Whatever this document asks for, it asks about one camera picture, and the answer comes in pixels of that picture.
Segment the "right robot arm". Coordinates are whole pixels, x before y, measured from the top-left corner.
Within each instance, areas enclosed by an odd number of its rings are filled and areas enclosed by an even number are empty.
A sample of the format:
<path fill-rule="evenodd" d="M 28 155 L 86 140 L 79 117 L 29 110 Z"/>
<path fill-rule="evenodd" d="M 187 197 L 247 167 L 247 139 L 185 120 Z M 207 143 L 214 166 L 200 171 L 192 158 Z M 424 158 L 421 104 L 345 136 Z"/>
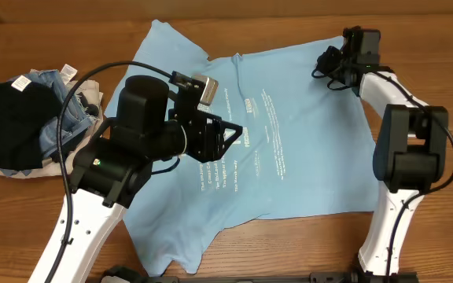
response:
<path fill-rule="evenodd" d="M 355 26 L 344 29 L 343 38 L 341 48 L 329 46 L 318 57 L 312 76 L 352 90 L 382 121 L 373 153 L 378 202 L 358 253 L 359 266 L 334 277 L 344 282 L 416 282 L 417 274 L 400 273 L 400 250 L 424 196 L 443 188 L 439 181 L 446 147 L 453 145 L 448 112 L 417 99 L 390 67 L 381 65 L 379 30 Z"/>

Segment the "light blue t-shirt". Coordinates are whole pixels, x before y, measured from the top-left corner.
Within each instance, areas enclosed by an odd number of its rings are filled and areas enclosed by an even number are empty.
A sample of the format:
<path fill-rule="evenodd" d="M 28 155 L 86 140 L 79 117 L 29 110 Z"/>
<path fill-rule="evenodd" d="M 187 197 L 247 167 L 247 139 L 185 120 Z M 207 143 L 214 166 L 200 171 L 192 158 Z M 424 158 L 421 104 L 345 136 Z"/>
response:
<path fill-rule="evenodd" d="M 172 262 L 193 274 L 215 236 L 252 219 L 372 211 L 374 140 L 360 100 L 312 71 L 341 37 L 210 60 L 155 20 L 127 74 L 202 74 L 219 87 L 206 111 L 241 125 L 222 159 L 156 162 L 124 222 L 141 264 L 161 275 Z"/>

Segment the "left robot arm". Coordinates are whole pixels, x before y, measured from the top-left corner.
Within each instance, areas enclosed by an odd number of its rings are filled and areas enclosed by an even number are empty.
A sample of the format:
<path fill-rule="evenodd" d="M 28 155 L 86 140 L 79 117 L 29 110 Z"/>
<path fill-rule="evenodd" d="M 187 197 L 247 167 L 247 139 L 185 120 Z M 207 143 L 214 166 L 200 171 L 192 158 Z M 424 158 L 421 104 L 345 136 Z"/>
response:
<path fill-rule="evenodd" d="M 198 108 L 212 103 L 216 80 L 178 72 L 168 78 L 126 79 L 115 117 L 76 153 L 59 219 L 31 282 L 85 282 L 109 234 L 156 174 L 154 162 L 181 155 L 217 161 L 241 136 L 241 126 Z"/>

